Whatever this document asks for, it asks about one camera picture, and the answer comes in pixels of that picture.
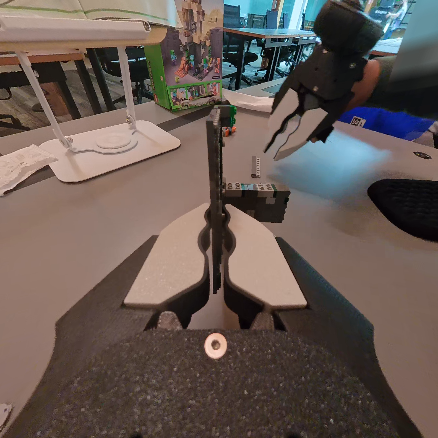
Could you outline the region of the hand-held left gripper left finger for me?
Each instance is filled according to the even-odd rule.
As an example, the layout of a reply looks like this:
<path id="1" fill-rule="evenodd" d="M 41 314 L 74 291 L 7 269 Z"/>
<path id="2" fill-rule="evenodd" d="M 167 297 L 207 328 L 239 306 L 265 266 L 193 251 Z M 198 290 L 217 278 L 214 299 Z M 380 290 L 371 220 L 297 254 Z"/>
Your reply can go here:
<path id="1" fill-rule="evenodd" d="M 201 285 L 209 273 L 208 203 L 165 227 L 150 250 L 123 304 L 163 307 Z"/>

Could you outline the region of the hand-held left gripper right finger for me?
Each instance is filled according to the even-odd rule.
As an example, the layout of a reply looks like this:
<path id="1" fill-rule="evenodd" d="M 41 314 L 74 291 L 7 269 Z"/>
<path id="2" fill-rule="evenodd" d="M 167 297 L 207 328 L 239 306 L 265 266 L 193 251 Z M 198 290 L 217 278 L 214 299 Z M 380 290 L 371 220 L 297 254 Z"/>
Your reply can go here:
<path id="1" fill-rule="evenodd" d="M 226 284 L 264 310 L 305 308 L 307 300 L 274 234 L 233 205 L 225 207 L 232 241 Z"/>

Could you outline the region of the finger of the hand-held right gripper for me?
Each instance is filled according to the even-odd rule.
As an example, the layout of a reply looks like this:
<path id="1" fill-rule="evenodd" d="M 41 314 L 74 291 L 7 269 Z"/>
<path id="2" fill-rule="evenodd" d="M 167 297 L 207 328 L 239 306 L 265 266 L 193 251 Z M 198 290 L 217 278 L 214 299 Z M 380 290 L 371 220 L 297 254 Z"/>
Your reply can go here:
<path id="1" fill-rule="evenodd" d="M 269 117 L 266 145 L 264 147 L 265 153 L 275 142 L 279 146 L 278 153 L 281 149 L 297 149 L 301 147 L 301 140 L 295 133 L 296 128 L 287 128 L 298 106 L 297 92 L 293 89 L 288 89 Z"/>
<path id="2" fill-rule="evenodd" d="M 295 125 L 288 120 L 285 128 L 276 136 L 274 146 L 278 147 L 274 161 L 282 160 L 309 142 L 315 135 L 314 131 L 319 127 L 328 115 L 323 109 L 312 109 L 306 111 Z"/>

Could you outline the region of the grey toy brick build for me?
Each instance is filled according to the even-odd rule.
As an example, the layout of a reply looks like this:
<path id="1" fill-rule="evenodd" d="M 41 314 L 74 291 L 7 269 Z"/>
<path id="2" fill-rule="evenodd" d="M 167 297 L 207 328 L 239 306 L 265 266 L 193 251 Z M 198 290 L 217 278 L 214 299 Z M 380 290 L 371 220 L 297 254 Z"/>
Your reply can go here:
<path id="1" fill-rule="evenodd" d="M 223 127 L 236 124 L 237 108 L 215 105 L 206 120 L 209 162 L 213 293 L 221 287 L 222 246 L 226 224 L 224 206 L 229 204 L 262 223 L 282 223 L 286 214 L 290 190 L 275 183 L 226 183 L 223 177 Z"/>

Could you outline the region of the person's right forearm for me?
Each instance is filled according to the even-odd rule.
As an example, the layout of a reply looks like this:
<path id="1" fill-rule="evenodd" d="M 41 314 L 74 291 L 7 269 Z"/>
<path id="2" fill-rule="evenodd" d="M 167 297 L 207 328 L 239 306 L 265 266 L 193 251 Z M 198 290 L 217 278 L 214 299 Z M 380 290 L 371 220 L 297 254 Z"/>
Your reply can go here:
<path id="1" fill-rule="evenodd" d="M 392 112 L 409 113 L 407 96 L 400 92 L 388 91 L 389 80 L 396 60 L 396 55 L 375 58 L 380 67 L 377 85 L 367 101 L 370 107 L 382 108 Z"/>

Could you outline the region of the grey desk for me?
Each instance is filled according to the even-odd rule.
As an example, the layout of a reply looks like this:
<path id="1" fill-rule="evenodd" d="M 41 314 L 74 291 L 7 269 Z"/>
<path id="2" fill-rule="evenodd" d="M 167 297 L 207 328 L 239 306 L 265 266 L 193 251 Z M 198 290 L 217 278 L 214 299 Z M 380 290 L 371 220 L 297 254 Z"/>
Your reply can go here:
<path id="1" fill-rule="evenodd" d="M 1 197 L 1 403 L 13 406 L 1 437 L 47 367 L 56 321 L 151 235 L 209 201 L 204 118 L 152 102 L 137 113 L 181 146 L 79 184 L 41 172 Z M 374 325 L 392 390 L 424 437 L 437 437 L 437 244 L 397 229 L 367 195 L 383 178 L 437 180 L 437 150 L 338 122 L 325 144 L 274 162 L 262 153 L 266 123 L 238 113 L 227 180 L 250 180 L 257 155 L 262 180 L 289 185 L 285 220 L 268 227 Z"/>

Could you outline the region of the person's right hand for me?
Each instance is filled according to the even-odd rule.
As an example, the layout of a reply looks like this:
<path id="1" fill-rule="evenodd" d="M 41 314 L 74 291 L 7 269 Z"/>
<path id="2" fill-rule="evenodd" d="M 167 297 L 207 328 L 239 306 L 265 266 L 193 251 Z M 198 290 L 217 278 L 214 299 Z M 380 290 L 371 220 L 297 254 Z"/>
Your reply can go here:
<path id="1" fill-rule="evenodd" d="M 346 111 L 363 106 L 373 94 L 380 76 L 380 64 L 378 60 L 368 60 L 363 71 L 363 78 L 353 84 L 351 92 L 353 97 L 348 103 Z"/>

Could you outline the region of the crumpled white paper bag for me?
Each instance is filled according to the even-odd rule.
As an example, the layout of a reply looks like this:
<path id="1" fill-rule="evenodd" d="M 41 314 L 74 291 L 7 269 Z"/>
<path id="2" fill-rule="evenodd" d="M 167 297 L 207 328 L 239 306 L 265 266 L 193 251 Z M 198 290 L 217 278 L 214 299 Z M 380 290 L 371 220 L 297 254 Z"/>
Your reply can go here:
<path id="1" fill-rule="evenodd" d="M 222 98 L 230 105 L 258 112 L 271 113 L 273 97 L 251 96 L 227 89 L 222 90 Z"/>

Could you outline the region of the black office chair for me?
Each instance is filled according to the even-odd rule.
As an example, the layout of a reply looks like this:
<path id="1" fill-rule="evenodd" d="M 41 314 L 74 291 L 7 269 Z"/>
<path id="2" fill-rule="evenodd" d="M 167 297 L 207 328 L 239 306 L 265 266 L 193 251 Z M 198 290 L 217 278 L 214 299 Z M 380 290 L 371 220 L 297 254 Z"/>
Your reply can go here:
<path id="1" fill-rule="evenodd" d="M 258 59 L 258 55 L 250 52 L 250 44 L 254 38 L 230 32 L 224 32 L 223 36 L 223 61 L 237 69 L 236 73 L 223 75 L 222 79 L 229 78 L 228 90 L 240 89 L 241 82 L 252 85 L 252 80 L 244 75 L 245 66 Z"/>

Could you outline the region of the blue plastic bin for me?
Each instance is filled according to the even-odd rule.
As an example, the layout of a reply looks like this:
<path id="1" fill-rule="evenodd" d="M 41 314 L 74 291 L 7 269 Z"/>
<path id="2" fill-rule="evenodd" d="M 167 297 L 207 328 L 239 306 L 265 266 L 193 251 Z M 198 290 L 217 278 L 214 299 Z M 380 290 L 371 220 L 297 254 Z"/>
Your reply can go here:
<path id="1" fill-rule="evenodd" d="M 408 141 L 413 141 L 429 132 L 434 141 L 437 141 L 437 128 L 433 128 L 432 119 L 413 116 L 406 112 L 360 106 L 343 113 L 338 120 Z"/>

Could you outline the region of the office table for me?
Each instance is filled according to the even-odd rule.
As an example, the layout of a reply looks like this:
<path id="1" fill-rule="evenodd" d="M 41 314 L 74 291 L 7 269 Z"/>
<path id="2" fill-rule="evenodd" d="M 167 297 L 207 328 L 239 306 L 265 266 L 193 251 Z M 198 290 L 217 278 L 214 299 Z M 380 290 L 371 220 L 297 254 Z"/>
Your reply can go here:
<path id="1" fill-rule="evenodd" d="M 272 81 L 277 67 L 280 48 L 297 45 L 295 63 L 298 63 L 305 45 L 317 42 L 317 36 L 311 31 L 296 29 L 252 29 L 252 28 L 223 28 L 224 32 L 248 35 L 254 39 L 263 39 L 265 48 L 273 49 L 273 58 L 268 63 L 265 81 Z"/>

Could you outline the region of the green toy brick set box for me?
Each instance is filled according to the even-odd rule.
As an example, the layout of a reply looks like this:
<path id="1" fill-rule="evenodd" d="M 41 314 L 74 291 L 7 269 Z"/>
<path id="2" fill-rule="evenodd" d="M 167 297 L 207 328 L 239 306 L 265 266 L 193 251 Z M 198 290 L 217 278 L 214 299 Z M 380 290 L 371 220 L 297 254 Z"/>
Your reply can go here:
<path id="1" fill-rule="evenodd" d="M 222 99 L 223 1 L 169 3 L 176 23 L 144 47 L 154 101 L 172 112 L 215 105 Z"/>

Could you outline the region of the white lamp base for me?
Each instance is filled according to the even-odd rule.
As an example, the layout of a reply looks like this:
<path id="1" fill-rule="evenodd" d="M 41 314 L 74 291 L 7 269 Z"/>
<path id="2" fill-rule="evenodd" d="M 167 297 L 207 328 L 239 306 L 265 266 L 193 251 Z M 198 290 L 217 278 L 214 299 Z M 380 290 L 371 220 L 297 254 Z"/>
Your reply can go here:
<path id="1" fill-rule="evenodd" d="M 159 44 L 169 28 L 182 28 L 174 1 L 1 2 L 1 48 L 17 56 L 55 135 L 55 139 L 26 150 L 49 158 L 58 180 L 85 181 L 181 145 L 155 124 L 136 119 L 126 53 L 127 47 Z M 47 102 L 27 51 L 106 47 L 117 49 L 127 106 L 125 121 L 67 136 Z"/>

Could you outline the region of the small white paper packet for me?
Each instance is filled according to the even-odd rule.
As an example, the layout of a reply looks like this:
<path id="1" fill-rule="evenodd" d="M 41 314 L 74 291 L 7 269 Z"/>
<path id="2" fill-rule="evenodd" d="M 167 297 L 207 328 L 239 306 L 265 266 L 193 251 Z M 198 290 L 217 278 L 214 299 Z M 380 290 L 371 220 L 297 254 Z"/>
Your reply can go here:
<path id="1" fill-rule="evenodd" d="M 36 171 L 56 161 L 56 156 L 34 144 L 1 156 L 0 196 Z"/>

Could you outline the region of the dark wooden table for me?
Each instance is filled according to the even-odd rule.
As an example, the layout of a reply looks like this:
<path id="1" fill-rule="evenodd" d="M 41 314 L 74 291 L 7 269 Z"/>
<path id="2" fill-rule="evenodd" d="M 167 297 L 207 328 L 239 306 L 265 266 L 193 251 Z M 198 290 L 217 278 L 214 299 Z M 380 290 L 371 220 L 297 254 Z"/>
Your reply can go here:
<path id="1" fill-rule="evenodd" d="M 58 122 L 117 108 L 118 79 L 104 74 L 94 50 L 29 54 L 44 95 Z M 1 137 L 49 124 L 18 59 L 1 53 Z"/>

